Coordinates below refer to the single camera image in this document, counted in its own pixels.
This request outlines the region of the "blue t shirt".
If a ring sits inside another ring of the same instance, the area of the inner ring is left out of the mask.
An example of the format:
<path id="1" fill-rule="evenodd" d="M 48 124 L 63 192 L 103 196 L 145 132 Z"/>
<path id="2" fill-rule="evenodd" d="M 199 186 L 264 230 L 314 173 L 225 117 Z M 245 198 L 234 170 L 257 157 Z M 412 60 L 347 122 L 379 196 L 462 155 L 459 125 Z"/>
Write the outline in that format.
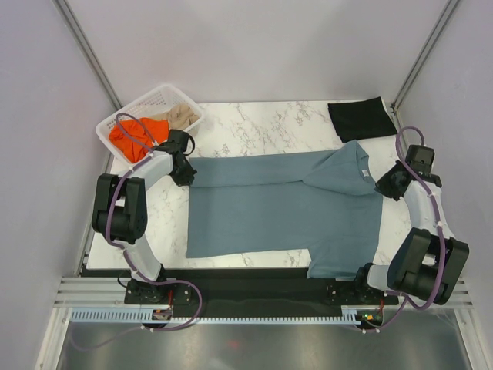
<path id="1" fill-rule="evenodd" d="M 187 257 L 305 249 L 311 278 L 348 278 L 374 259 L 383 198 L 359 143 L 192 165 Z"/>

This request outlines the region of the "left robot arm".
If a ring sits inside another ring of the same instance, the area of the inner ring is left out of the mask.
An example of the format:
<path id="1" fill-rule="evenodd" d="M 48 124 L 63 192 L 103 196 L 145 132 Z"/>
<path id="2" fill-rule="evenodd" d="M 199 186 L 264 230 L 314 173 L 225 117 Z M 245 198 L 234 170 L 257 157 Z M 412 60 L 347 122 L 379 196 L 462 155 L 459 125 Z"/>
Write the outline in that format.
<path id="1" fill-rule="evenodd" d="M 179 187 L 190 186 L 196 170 L 188 156 L 194 150 L 192 136 L 173 129 L 166 142 L 152 147 L 126 172 L 121 175 L 104 173 L 97 180 L 92 229 L 122 252 L 132 278 L 144 282 L 142 293 L 152 303 L 166 300 L 169 285 L 159 278 L 163 266 L 145 236 L 148 224 L 146 192 L 163 177 L 170 177 Z"/>

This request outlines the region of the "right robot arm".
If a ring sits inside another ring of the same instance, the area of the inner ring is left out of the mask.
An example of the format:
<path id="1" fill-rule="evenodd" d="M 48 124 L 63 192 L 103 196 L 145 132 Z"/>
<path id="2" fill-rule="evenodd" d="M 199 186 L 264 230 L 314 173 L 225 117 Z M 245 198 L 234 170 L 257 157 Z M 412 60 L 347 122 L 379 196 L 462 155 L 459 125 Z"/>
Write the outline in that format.
<path id="1" fill-rule="evenodd" d="M 469 246 L 455 238 L 441 205 L 442 182 L 432 173 L 434 150 L 409 146 L 405 158 L 377 181 L 375 190 L 407 205 L 411 230 L 389 265 L 367 263 L 353 283 L 354 297 L 371 303 L 381 292 L 444 305 L 458 282 Z"/>

